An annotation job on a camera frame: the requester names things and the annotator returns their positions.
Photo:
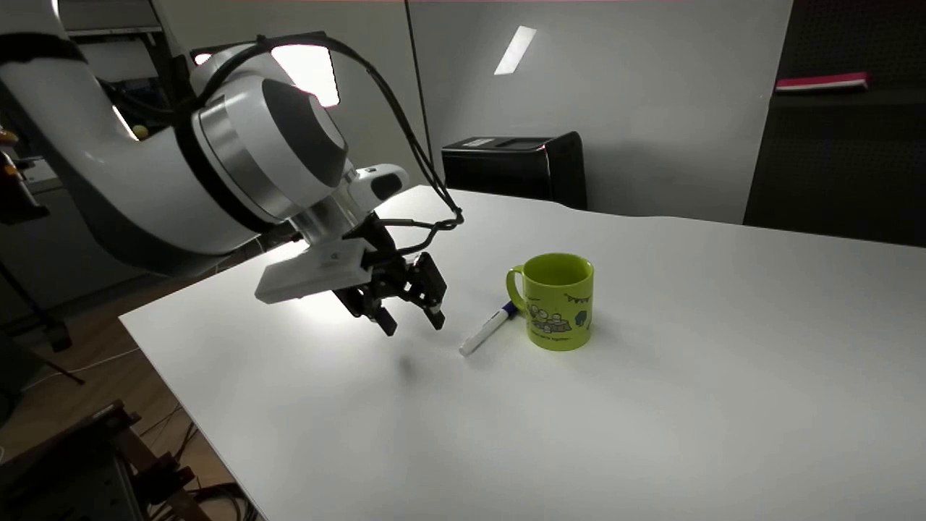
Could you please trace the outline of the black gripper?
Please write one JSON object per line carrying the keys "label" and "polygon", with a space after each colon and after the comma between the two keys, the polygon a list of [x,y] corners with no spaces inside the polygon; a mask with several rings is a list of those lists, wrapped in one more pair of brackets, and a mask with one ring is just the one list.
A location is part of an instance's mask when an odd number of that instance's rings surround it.
{"label": "black gripper", "polygon": [[367,272],[367,281],[347,285],[337,298],[353,314],[370,318],[386,337],[397,333],[393,315],[381,308],[386,298],[403,298],[416,304],[434,331],[445,324],[442,297],[445,281],[425,253],[425,244],[397,247],[389,234],[392,221],[367,217],[350,240],[361,244],[358,266]]}

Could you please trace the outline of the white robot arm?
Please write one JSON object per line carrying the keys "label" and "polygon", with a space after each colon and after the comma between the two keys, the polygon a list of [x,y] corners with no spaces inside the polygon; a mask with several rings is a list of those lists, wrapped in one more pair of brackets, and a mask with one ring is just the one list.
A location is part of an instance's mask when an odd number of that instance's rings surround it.
{"label": "white robot arm", "polygon": [[254,298],[315,292],[381,331],[392,298],[442,318],[445,281],[422,244],[397,247],[380,207],[409,188],[392,162],[353,165],[315,97],[257,58],[222,55],[206,101],[138,140],[118,119],[85,53],[50,33],[8,33],[2,114],[70,188],[96,240],[157,275],[198,278],[260,237],[290,229],[306,250],[260,272]]}

